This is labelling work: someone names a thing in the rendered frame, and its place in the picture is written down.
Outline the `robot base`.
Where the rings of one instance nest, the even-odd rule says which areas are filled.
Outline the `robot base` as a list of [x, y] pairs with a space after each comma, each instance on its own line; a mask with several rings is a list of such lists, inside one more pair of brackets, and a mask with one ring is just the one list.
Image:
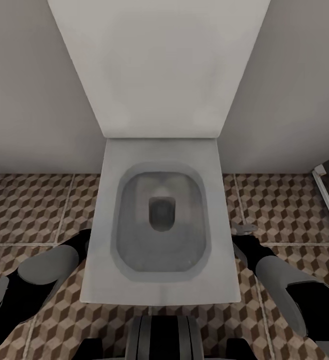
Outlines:
[[[101, 338], [84, 339], [73, 360], [125, 360], [125, 355], [103, 358], [102, 346]], [[256, 360], [249, 344], [244, 338], [228, 338], [226, 346], [226, 358], [205, 355], [204, 360]]]

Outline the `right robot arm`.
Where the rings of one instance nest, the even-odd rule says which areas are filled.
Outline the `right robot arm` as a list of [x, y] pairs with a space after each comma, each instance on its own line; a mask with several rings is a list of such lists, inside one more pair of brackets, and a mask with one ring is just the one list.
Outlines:
[[233, 254], [253, 271], [292, 330], [313, 340], [329, 358], [329, 286], [263, 247], [259, 237], [245, 234], [258, 229], [237, 225]]

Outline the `robot trunk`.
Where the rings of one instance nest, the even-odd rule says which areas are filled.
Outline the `robot trunk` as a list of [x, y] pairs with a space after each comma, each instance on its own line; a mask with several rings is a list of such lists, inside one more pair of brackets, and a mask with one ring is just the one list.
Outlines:
[[135, 315], [125, 360], [205, 360], [194, 315]]

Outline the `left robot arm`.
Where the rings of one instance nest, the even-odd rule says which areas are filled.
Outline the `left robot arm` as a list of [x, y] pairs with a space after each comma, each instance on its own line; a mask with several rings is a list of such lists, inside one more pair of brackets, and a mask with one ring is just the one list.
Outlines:
[[86, 259], [91, 230], [82, 229], [62, 245], [25, 259], [0, 279], [0, 346], [50, 302]]

